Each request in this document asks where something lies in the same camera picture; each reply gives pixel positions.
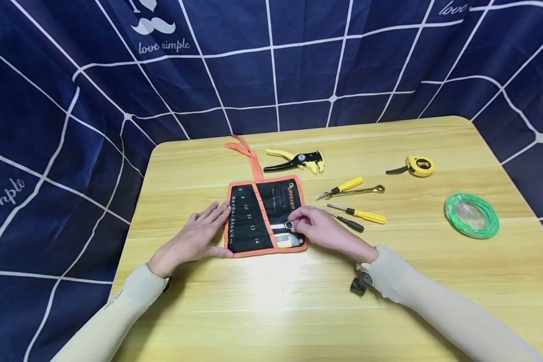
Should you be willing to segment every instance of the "orange trim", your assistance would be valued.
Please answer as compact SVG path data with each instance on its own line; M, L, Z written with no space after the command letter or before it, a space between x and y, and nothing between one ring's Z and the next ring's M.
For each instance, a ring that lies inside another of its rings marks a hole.
M255 151L249 148L247 142L245 142L245 140L240 136L232 134L232 137L237 138L241 142L241 145L233 142L227 142L225 144L225 148L235 149L236 151L243 153L245 156L248 156L249 164L251 164L251 172L253 173L253 178L255 180L263 179L263 170L261 170L261 166L259 165L259 161L257 160L257 155Z
M267 228L267 231L271 237L271 243L273 245L273 248L267 248L263 250L253 250L253 251L244 251L244 252L237 252L233 254L234 258L243 258L245 256L256 256L256 255L267 255L267 254L278 254L278 253L287 253L287 252L298 252L298 251L304 251L308 248L310 241L305 237L304 243L302 246L292 247L292 248L279 248L278 243L276 242L276 237L273 233L272 225L269 222L269 219L267 217L267 212L265 212L265 207L263 205L263 200L261 199L261 195L259 194L259 190L257 190L257 184L266 184L266 183L272 183L272 182L278 182L279 180L285 180L285 179L294 179L296 186L298 187L298 194L300 197L300 202L302 206L305 205L304 202L304 195L302 192L302 184L300 183L300 180L298 176L291 175L291 176L280 176L276 178L267 178L267 179L260 179L260 180L249 180L248 182L233 182L229 184L229 187L227 187L227 199L230 200L232 197L232 188L234 186L247 186L250 185L253 187L253 191L256 194L257 203L259 203L259 208L261 210L261 213L263 214L263 220L265 223L265 227ZM225 223L225 229L224 229L224 235L225 235L225 247L227 248L229 245L229 222Z

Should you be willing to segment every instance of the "orange strap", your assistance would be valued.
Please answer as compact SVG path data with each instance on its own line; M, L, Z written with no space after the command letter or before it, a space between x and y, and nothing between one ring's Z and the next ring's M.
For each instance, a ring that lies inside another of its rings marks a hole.
M263 171L261 171L261 166L259 165L259 161L257 161L255 151L249 148L247 142L245 142L245 140L240 136L232 134L232 137L237 138L241 142L241 145L233 142L227 142L225 144L225 148L235 149L236 151L243 153L245 156L248 156L249 163L251 164L251 172L253 173L253 179L263 179Z

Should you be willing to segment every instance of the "yellow tape measure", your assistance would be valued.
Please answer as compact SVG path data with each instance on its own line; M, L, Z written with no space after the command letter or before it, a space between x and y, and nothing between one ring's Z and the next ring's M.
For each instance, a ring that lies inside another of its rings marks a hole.
M386 175L400 175L406 171L414 176L427 177L434 171L434 162L424 156L408 156L405 160L406 165L401 168L386 171Z

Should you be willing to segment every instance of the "screwdriver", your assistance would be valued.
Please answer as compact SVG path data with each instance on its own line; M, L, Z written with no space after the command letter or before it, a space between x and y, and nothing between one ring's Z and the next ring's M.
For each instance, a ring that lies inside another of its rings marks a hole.
M342 192L344 190L348 190L348 189L350 189L350 188L352 188L354 186L358 186L359 184L361 184L363 182L364 182L364 180L362 179L362 177L353 178L353 179L349 180L348 182L344 182L340 186L334 187L330 191L324 192L323 194L319 195L316 198L316 200L323 199L323 198L327 197L328 195L340 194L340 192Z
M364 226L360 225L359 223L357 223L355 221L344 219L343 217L332 214L329 211L326 211L326 213L328 213L331 216L335 217L336 219L340 220L341 222L343 222L343 224L348 225L348 227L350 229L352 229L352 230L355 230L357 232L363 232L364 231Z
M345 208L342 206L336 206L332 204L328 204L328 207L333 207L334 209L345 211L348 215L356 216L359 218L363 218L364 220L377 222L378 224L386 224L386 217L383 217L382 215L369 213L368 211L362 211L362 210L356 210L356 209L350 209Z

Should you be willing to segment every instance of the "tool roll pouch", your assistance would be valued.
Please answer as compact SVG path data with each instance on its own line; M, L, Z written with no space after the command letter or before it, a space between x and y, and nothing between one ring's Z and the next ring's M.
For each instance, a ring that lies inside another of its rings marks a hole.
M288 216L304 205L297 176L263 179L257 156L238 136L241 145L227 143L249 157L254 180L229 184L227 199L232 207L225 225L225 247L236 258L306 250L309 241L290 231Z

